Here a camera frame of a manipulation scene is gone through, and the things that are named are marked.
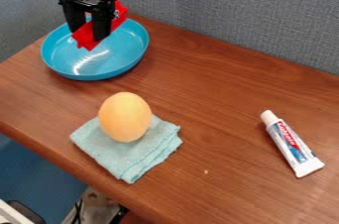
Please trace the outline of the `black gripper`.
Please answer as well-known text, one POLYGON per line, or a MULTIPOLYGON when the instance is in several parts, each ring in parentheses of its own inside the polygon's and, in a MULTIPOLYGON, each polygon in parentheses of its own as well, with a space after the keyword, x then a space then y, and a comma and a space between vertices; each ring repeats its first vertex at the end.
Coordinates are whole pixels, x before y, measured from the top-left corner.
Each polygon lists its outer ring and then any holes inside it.
POLYGON ((93 40, 98 42, 110 32, 114 0, 58 0, 65 19, 73 33, 85 23, 85 12, 90 13, 93 40))

